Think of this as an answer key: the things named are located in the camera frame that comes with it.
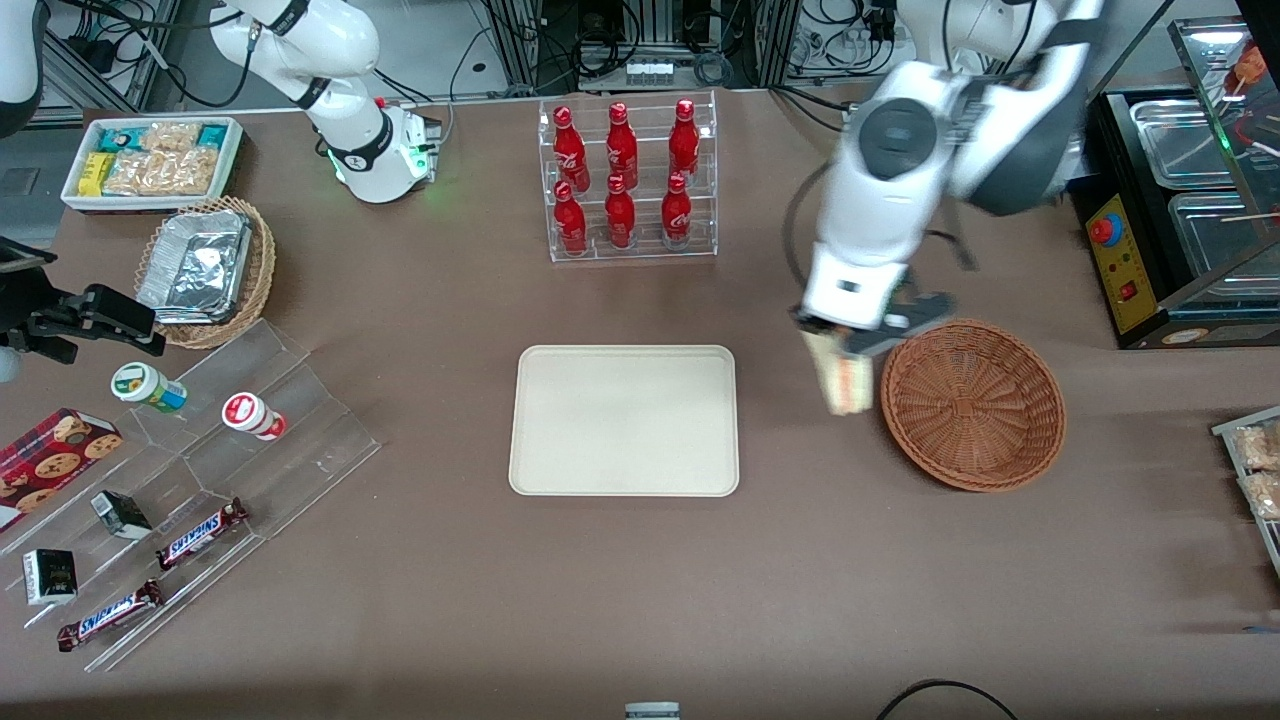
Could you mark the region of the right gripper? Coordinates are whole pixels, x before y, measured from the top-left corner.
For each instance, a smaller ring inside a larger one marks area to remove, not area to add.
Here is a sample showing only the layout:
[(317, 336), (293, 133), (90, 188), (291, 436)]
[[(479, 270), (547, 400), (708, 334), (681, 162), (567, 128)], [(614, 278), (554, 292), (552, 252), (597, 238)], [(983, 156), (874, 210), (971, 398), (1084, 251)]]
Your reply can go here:
[(76, 361), (78, 345), (67, 340), (110, 340), (160, 357), (166, 338), (154, 329), (155, 311), (105, 284), (79, 293), (52, 286), (38, 268), (1, 275), (1, 347), (37, 354), (63, 365)]

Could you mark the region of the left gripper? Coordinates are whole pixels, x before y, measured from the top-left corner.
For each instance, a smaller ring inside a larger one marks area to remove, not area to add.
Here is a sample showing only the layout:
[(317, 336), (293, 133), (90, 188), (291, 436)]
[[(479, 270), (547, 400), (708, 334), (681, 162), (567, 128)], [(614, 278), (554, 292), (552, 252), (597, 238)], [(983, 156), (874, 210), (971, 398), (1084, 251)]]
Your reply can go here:
[(831, 334), (831, 323), (851, 328), (842, 340), (842, 354), (879, 356), (902, 341), (899, 329), (881, 325), (906, 272), (905, 263), (855, 265), (827, 243), (817, 243), (801, 305), (794, 309), (795, 325), (815, 336)]

